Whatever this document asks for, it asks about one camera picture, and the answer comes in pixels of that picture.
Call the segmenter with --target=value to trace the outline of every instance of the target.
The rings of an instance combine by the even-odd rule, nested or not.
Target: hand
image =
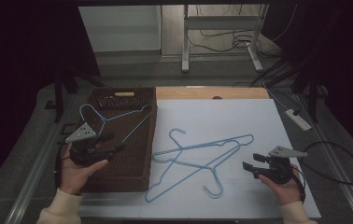
[[[63,158],[69,157],[70,143],[66,148]],[[61,186],[60,190],[67,194],[79,194],[81,188],[86,184],[89,176],[95,171],[104,168],[109,163],[108,160],[98,161],[89,167],[75,165],[70,159],[62,161],[61,165]]]
[[[295,168],[292,169],[293,174],[296,175],[299,179],[299,171],[297,170],[298,167],[294,164],[291,164],[291,166]],[[258,178],[263,184],[267,185],[270,189],[273,190],[281,205],[295,203],[301,200],[299,187],[293,179],[291,179],[286,184],[278,185],[264,175],[259,175]]]

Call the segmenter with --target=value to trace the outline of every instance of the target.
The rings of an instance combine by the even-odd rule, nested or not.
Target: white paper
[[[86,194],[80,206],[80,215],[144,219],[281,217],[273,192],[260,180],[253,178],[242,166],[242,161],[245,161],[257,167],[267,168],[268,164],[254,161],[252,154],[267,156],[276,146],[291,148],[273,100],[158,100],[153,153],[178,149],[177,144],[169,137],[173,129],[185,132],[172,134],[182,147],[245,134],[252,134],[254,141],[242,146],[217,167],[223,190],[217,199],[210,197],[204,186],[215,193],[220,192],[221,188],[211,171],[202,169],[151,203],[145,201],[145,192]],[[250,137],[238,139],[240,143],[250,140]],[[204,166],[234,146],[235,143],[228,143],[223,147],[186,150],[177,159]],[[158,158],[174,159],[178,153],[179,151]],[[298,164],[296,159],[291,159],[291,162]],[[169,164],[152,162],[150,185],[159,181]],[[174,163],[163,177],[162,183],[153,188],[148,197],[153,198],[197,170],[198,168]],[[304,207],[309,217],[320,217],[308,185]]]

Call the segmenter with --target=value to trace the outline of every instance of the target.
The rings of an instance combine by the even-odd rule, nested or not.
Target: white wall
[[[160,49],[160,7],[80,7],[94,52]]]

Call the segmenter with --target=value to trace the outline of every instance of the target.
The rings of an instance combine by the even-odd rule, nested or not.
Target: white sleeve
[[[82,196],[70,195],[57,189],[57,194],[51,206],[44,208],[40,212],[40,217],[36,224],[80,224],[81,220],[78,216],[78,207],[80,206],[81,200]]]
[[[284,224],[317,224],[316,221],[308,219],[304,211],[303,203],[289,203],[279,208],[282,213]]]

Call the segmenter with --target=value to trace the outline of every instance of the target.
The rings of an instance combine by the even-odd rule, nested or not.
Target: wicker basket
[[[92,108],[82,107],[84,119],[97,133],[102,130],[102,136],[114,134],[98,150],[117,146],[149,113],[150,116],[125,141],[125,149],[116,153],[107,167],[89,178],[82,192],[146,191],[157,116],[155,88],[94,88],[87,104],[106,119],[135,111],[107,121],[103,126]]]

